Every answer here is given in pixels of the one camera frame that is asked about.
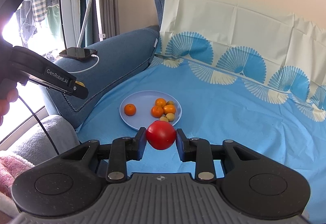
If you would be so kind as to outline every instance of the phone screen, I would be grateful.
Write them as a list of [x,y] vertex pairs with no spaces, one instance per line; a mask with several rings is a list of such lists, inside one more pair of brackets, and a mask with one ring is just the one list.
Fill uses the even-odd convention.
[[63,50],[61,54],[65,54],[67,56],[76,57],[76,58],[86,58],[92,54],[96,54],[95,49],[85,49],[85,48],[68,48]]

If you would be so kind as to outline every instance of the pink blanket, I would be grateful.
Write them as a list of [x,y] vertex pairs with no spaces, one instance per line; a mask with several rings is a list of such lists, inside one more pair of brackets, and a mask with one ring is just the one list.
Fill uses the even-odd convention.
[[34,165],[22,157],[9,151],[0,151],[0,192],[11,198],[14,180],[32,167]]

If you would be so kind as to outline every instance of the sofa armrest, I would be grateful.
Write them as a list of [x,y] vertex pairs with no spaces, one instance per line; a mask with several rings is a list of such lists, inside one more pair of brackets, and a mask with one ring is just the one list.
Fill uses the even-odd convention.
[[[98,51],[99,63],[85,72],[73,74],[88,88],[87,99],[42,88],[48,113],[59,113],[74,128],[81,125],[104,94],[149,66],[154,56],[154,44],[159,38],[159,32],[155,29],[134,30],[88,46]],[[62,58],[56,64],[68,72],[75,72],[87,69],[96,62],[97,58],[86,62]]]

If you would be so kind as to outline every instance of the white fleece trim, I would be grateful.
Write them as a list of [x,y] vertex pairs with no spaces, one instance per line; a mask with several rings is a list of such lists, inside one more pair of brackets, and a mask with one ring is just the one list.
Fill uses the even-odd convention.
[[19,211],[15,205],[15,202],[0,192],[0,211],[8,216],[15,218],[18,216]]
[[7,156],[10,156],[10,157],[13,157],[13,158],[15,158],[16,160],[18,160],[18,161],[22,162],[23,164],[25,164],[26,166],[28,166],[29,168],[33,168],[33,167],[35,167],[35,165],[34,165],[33,163],[29,162],[28,160],[24,159],[23,157],[21,157],[21,156],[15,154],[15,153],[13,153],[13,152],[11,152],[11,151],[8,151],[8,150],[1,151],[1,152],[0,152],[0,155],[1,155],[1,156],[5,156],[5,155],[7,155]]

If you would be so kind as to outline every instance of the light purple plate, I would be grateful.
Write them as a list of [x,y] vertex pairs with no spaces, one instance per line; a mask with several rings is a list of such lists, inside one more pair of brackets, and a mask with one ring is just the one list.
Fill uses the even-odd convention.
[[[120,116],[122,120],[135,130],[139,130],[142,126],[148,128],[151,123],[159,118],[155,118],[151,115],[151,109],[155,105],[157,98],[164,98],[166,101],[173,101],[176,108],[175,119],[171,122],[172,125],[178,123],[182,109],[179,102],[170,96],[158,91],[141,91],[129,95],[125,98],[120,105]],[[126,104],[134,104],[136,106],[136,114],[133,116],[127,116],[124,113],[124,107]]]

